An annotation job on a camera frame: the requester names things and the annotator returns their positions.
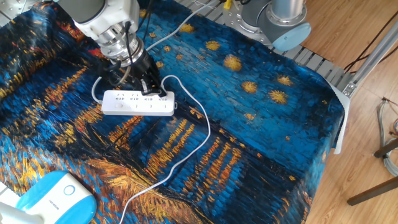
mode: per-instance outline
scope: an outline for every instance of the light blue device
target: light blue device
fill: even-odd
[[[29,189],[16,208],[40,218],[43,224],[86,224],[95,215],[96,200],[71,174],[53,171]]]

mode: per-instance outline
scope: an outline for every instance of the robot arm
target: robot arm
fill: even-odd
[[[58,4],[82,33],[97,42],[102,54],[114,64],[104,67],[104,72],[109,68],[126,68],[129,72],[122,80],[138,80],[143,95],[165,96],[156,63],[136,35],[139,22],[136,0],[59,0]]]

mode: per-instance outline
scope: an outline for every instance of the wooden floor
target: wooden floor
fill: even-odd
[[[398,0],[308,0],[307,7],[313,32],[304,46],[345,67],[398,11]],[[398,223],[398,189],[353,207],[346,203],[393,178],[382,159],[372,156],[380,145],[376,106],[383,96],[398,102],[398,52],[379,64],[353,97],[342,153],[330,154],[326,162],[308,224]],[[396,111],[398,108],[385,107],[388,139],[392,122],[398,118]],[[398,162],[398,152],[392,158]]]

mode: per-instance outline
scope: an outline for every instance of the starry night tablecloth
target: starry night tablecloth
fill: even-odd
[[[157,2],[146,46],[190,13]],[[133,200],[125,222],[303,223],[344,116],[327,82],[201,16],[149,53],[162,77],[177,75],[203,104],[213,134],[166,184]],[[90,94],[101,57],[55,3],[0,29],[0,181],[22,195],[46,173],[68,170],[97,199],[93,223],[116,223],[128,198],[163,179],[207,132],[173,80],[174,116],[103,115]],[[100,83],[98,97],[112,88]]]

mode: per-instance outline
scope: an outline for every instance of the white power strip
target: white power strip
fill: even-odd
[[[101,111],[106,115],[172,116],[174,93],[167,96],[143,96],[141,91],[108,90],[102,100]]]

